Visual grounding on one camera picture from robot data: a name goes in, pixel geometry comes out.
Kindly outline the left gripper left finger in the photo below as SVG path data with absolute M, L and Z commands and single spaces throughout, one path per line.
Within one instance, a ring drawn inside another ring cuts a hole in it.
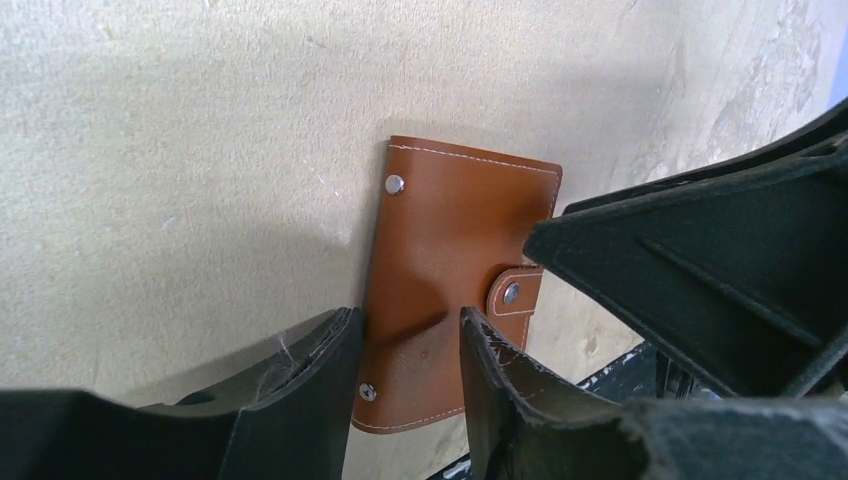
M 1 394 L 5 479 L 338 479 L 364 315 L 338 308 L 291 346 L 172 405 L 77 389 Z

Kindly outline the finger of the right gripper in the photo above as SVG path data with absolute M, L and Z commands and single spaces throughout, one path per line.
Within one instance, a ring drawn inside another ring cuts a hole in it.
M 524 253 L 718 394 L 804 396 L 847 374 L 847 106 L 571 204 Z

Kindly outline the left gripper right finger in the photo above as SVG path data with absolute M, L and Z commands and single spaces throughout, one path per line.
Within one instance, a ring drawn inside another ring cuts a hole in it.
M 843 479 L 847 406 L 835 399 L 608 401 L 460 312 L 477 479 Z

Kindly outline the brown leather card holder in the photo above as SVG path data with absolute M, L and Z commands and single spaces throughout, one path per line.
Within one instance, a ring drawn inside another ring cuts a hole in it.
M 420 428 L 464 409 L 460 312 L 524 347 L 542 269 L 523 246 L 551 218 L 562 168 L 408 136 L 387 143 L 353 425 Z

